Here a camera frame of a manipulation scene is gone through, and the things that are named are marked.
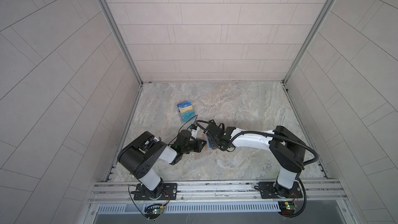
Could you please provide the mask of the teal card on table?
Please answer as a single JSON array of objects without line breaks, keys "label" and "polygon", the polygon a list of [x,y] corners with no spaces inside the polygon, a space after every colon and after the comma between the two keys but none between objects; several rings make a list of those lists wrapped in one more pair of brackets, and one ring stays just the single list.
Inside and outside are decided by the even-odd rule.
[{"label": "teal card on table", "polygon": [[183,122],[189,121],[191,118],[195,116],[194,112],[186,112],[181,114],[181,120]]}]

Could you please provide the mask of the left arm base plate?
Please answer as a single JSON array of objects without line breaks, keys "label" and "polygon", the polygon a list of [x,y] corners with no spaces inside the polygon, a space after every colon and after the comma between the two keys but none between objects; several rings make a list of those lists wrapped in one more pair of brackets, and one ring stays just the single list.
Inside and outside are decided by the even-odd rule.
[{"label": "left arm base plate", "polygon": [[143,184],[138,184],[134,193],[135,201],[162,201],[175,200],[177,194],[177,183],[161,183],[154,190],[149,190]]}]

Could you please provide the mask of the gold beige card on table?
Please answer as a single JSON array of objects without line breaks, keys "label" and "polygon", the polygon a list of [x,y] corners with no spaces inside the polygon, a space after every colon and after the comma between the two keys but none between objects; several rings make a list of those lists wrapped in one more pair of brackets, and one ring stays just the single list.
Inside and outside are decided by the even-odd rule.
[{"label": "gold beige card on table", "polygon": [[184,113],[187,113],[187,112],[191,112],[191,111],[193,111],[192,105],[187,106],[187,107],[183,107],[183,108],[180,108],[180,109],[179,109],[179,112],[180,112],[181,114],[184,114]]}]

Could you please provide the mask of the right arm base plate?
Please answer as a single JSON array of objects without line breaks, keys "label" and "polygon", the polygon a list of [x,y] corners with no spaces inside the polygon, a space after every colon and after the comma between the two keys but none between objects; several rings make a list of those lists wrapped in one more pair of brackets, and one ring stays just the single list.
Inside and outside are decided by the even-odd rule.
[{"label": "right arm base plate", "polygon": [[293,199],[303,198],[303,190],[298,181],[291,189],[279,185],[277,182],[259,182],[254,186],[260,192],[262,199]]}]

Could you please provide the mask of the right green circuit board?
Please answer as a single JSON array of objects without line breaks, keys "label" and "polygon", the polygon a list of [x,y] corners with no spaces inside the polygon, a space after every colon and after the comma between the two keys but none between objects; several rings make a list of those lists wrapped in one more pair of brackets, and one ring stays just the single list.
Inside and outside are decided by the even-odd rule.
[{"label": "right green circuit board", "polygon": [[292,201],[279,201],[278,206],[280,209],[279,214],[282,216],[291,216],[295,214],[297,206]]}]

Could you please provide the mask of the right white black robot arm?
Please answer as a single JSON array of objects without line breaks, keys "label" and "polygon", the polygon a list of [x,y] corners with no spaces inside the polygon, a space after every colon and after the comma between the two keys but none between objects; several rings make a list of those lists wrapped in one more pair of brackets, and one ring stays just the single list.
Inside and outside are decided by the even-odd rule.
[{"label": "right white black robot arm", "polygon": [[270,131],[249,131],[216,125],[214,121],[206,121],[206,127],[201,126],[201,123],[197,121],[198,127],[222,151],[249,147],[271,152],[280,166],[273,185],[275,193],[280,196],[287,197],[304,167],[319,159],[315,150],[281,125]]}]

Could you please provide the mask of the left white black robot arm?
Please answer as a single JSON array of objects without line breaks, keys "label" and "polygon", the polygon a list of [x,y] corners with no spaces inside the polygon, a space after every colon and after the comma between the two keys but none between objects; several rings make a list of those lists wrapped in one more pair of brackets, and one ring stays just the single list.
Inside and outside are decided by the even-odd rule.
[{"label": "left white black robot arm", "polygon": [[163,179],[152,169],[158,160],[177,164],[185,154],[200,153],[207,142],[192,136],[188,130],[178,133],[176,141],[168,145],[146,131],[125,146],[118,154],[117,161],[138,181],[157,197],[163,187]]}]

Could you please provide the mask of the left green circuit board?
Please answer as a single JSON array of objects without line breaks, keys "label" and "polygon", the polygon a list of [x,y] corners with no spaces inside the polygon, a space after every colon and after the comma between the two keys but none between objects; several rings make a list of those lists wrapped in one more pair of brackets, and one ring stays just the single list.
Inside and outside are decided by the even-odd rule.
[{"label": "left green circuit board", "polygon": [[163,204],[152,204],[145,208],[145,213],[148,215],[160,215],[164,212],[165,205]]}]

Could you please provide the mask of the white ventilation grille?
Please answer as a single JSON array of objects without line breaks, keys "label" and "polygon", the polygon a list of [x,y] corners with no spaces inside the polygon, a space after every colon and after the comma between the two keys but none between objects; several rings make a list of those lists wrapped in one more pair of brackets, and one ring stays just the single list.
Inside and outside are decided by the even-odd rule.
[{"label": "white ventilation grille", "polygon": [[[147,204],[100,204],[98,214],[139,214]],[[167,205],[165,214],[187,213],[261,213],[280,212],[277,202],[175,202]]]}]

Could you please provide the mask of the green circuit board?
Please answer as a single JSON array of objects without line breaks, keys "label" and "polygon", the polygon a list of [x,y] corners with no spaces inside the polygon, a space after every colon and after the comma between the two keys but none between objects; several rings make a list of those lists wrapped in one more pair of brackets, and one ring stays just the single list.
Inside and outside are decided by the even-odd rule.
[{"label": "green circuit board", "polygon": [[163,204],[152,204],[145,208],[145,213],[148,215],[160,215],[164,212],[165,205]]},{"label": "green circuit board", "polygon": [[279,214],[282,216],[291,216],[295,214],[297,206],[292,201],[279,201],[278,206],[280,209]]}]

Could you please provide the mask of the blue VIP card on table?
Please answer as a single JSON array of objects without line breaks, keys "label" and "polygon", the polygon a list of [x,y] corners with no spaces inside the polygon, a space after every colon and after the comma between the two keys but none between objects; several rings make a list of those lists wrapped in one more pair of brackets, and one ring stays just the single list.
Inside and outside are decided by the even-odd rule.
[{"label": "blue VIP card on table", "polygon": [[190,105],[192,105],[191,101],[185,101],[185,102],[179,103],[179,104],[177,104],[178,111],[180,108],[187,107]]}]

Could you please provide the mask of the aluminium mounting rail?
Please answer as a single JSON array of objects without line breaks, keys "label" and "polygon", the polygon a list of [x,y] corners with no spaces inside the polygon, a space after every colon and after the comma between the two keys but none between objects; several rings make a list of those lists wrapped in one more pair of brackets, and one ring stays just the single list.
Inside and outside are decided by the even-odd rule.
[{"label": "aluminium mounting rail", "polygon": [[169,181],[168,195],[150,197],[134,182],[96,183],[89,203],[170,203],[177,202],[246,202],[346,200],[347,195],[337,179],[302,179],[294,183],[286,197],[278,196],[271,179],[260,180],[202,180]]}]

